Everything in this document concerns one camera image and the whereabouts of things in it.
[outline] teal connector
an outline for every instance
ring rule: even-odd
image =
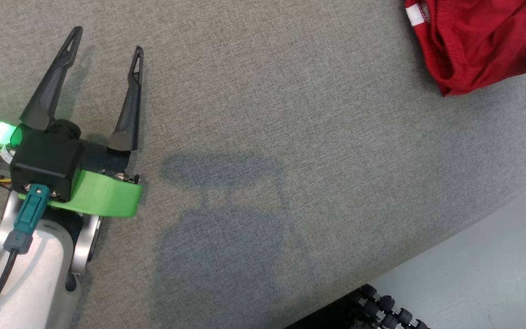
[[[18,232],[32,235],[42,218],[46,205],[50,199],[48,186],[32,184],[26,199],[21,205],[19,214],[13,223],[13,229]]]
[[[32,184],[30,190],[21,205],[13,223],[11,231],[4,242],[4,249],[11,252],[16,249],[19,254],[27,254],[32,244],[32,234],[36,230],[38,221],[42,218],[44,210],[50,199],[50,189],[47,186]]]

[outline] white plastic part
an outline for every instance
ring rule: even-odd
[[[1,157],[8,165],[11,164],[11,161],[13,160],[13,156],[9,154],[5,145],[1,148]]]
[[[67,328],[76,310],[81,286],[65,288],[73,257],[73,242],[58,223],[42,219],[25,255],[15,266],[0,295],[0,329]],[[0,276],[9,253],[0,252]]]

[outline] black cable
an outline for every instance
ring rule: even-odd
[[[3,187],[4,189],[8,190],[8,191],[11,191],[11,189],[5,185],[3,185],[2,183],[0,183],[0,187]]]
[[[15,259],[17,258],[17,249],[11,249],[11,252],[9,252],[9,258],[8,262],[5,265],[3,273],[1,273],[0,277],[0,294],[2,290],[4,289],[5,284],[7,283],[7,280],[9,279],[9,275],[11,274],[11,270],[13,268],[13,264],[15,263]]]

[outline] red cloth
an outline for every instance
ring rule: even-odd
[[[526,0],[405,0],[405,7],[443,96],[526,73]]]

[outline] gray fabric surface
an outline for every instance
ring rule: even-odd
[[[0,119],[75,25],[57,116],[88,139],[144,47],[146,187],[75,327],[281,328],[526,186],[524,79],[440,97],[401,1],[0,1]]]

